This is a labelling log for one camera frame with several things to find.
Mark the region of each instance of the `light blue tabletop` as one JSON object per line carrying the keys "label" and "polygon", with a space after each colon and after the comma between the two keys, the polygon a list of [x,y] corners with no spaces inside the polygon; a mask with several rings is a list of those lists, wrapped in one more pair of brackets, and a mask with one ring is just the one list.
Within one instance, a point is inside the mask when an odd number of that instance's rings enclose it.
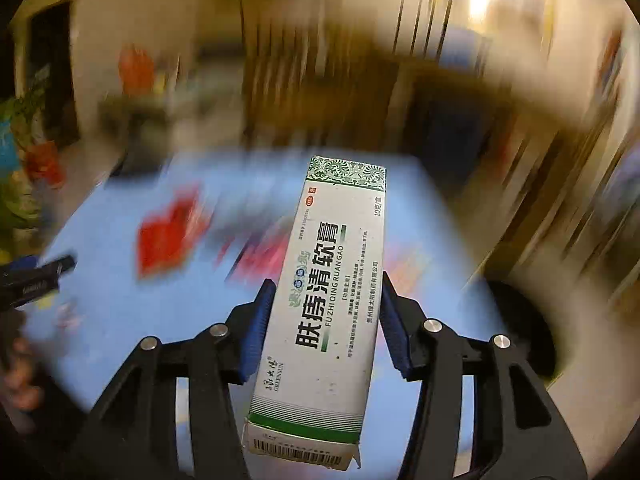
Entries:
{"label": "light blue tabletop", "polygon": [[[224,321],[236,304],[251,301],[264,277],[277,280],[273,272],[230,275],[246,240],[236,238],[217,263],[218,240],[207,234],[183,268],[162,278],[139,281],[136,237],[143,218],[161,212],[174,200],[177,190],[194,185],[200,186],[201,200],[214,211],[213,229],[218,225],[224,230],[224,226],[234,224],[234,219],[268,223],[270,219],[292,217],[308,161],[315,154],[385,166],[385,269],[396,266],[396,276],[406,274],[409,281],[415,275],[411,296],[428,316],[442,320],[460,335],[488,340],[501,332],[499,315],[484,284],[465,287],[472,269],[440,198],[416,160],[300,150],[183,155],[174,158],[157,178],[111,179],[96,187],[42,259],[46,262],[74,253],[78,265],[60,280],[60,294],[53,307],[26,307],[30,313],[26,334],[43,352],[52,375],[82,407],[92,407],[144,336],[158,336],[164,343],[191,338],[207,326]],[[419,263],[409,261],[403,267],[403,254],[418,254]],[[69,301],[74,305],[75,323],[71,328],[60,328],[59,306]],[[232,386],[239,429],[253,387],[253,381],[242,387]],[[378,330],[360,444],[362,468],[357,469],[353,462],[347,472],[339,472],[246,453],[252,478],[396,478],[419,390],[419,383],[405,383],[393,368],[382,331]],[[178,419],[183,401],[178,394]],[[460,449],[470,447],[472,425],[472,385],[465,380]],[[178,450],[184,449],[187,434],[186,425],[179,424]],[[184,454],[180,460],[188,463]]]}

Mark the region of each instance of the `green and white box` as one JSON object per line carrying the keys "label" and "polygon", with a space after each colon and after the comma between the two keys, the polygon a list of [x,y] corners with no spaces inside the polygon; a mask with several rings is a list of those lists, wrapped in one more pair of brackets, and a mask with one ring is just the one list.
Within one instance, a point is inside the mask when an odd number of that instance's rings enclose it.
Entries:
{"label": "green and white box", "polygon": [[251,452],[339,470],[360,463],[385,191],[381,166],[311,159],[244,426]]}

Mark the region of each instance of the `beige floor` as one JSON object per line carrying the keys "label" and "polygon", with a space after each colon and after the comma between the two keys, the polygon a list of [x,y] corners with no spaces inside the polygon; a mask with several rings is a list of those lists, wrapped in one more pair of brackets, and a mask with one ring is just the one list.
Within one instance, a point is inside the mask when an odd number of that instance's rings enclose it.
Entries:
{"label": "beige floor", "polygon": [[[237,144],[238,131],[237,117],[229,116],[206,128],[186,121],[172,135],[187,139],[185,149],[191,151],[202,142],[205,149]],[[115,143],[102,136],[78,142],[62,153],[68,182],[57,192],[58,226],[108,176],[119,155]],[[513,212],[516,193],[474,177],[452,203],[452,212],[471,259],[479,265],[499,240]],[[640,367],[636,362],[640,322],[607,306],[610,288],[598,278],[597,270],[578,279],[578,265],[571,259],[561,260],[553,246],[542,247],[516,269],[512,279],[541,305],[556,334],[562,373],[549,391],[594,474],[640,415]]]}

